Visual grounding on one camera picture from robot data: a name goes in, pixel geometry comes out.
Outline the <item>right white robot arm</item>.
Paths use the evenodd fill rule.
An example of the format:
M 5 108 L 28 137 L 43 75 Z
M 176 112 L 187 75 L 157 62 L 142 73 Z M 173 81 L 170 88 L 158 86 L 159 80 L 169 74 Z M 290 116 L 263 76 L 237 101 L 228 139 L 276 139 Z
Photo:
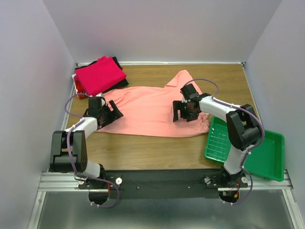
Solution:
M 197 120 L 199 113 L 210 113 L 227 124 L 231 148 L 228 158 L 218 173 L 206 175 L 207 186 L 230 187 L 243 175 L 243 167 L 251 151 L 264 138 L 264 127 L 249 104 L 239 106 L 218 100 L 214 95 L 199 94 L 189 83 L 181 88 L 182 100 L 173 101 L 173 121 L 182 118 L 190 122 Z

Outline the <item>salmon pink t-shirt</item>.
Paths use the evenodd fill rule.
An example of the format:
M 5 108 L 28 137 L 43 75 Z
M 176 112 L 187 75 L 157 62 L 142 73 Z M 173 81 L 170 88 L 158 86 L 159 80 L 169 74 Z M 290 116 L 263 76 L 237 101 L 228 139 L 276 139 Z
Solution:
M 173 101 L 182 99 L 180 89 L 190 80 L 192 76 L 182 70 L 163 88 L 135 86 L 107 92 L 106 101 L 114 101 L 123 117 L 99 132 L 178 138 L 208 133 L 210 122 L 205 113 L 194 121 L 173 121 Z

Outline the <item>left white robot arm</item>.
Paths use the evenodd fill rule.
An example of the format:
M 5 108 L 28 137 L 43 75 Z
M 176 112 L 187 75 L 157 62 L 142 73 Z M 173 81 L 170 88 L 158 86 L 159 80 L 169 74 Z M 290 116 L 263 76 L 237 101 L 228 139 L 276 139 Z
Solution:
M 122 117 L 123 113 L 113 100 L 107 102 L 102 95 L 89 97 L 88 108 L 77 123 L 53 132 L 50 171 L 73 173 L 79 178 L 89 179 L 94 188 L 102 188 L 109 181 L 104 167 L 88 159 L 86 139 Z

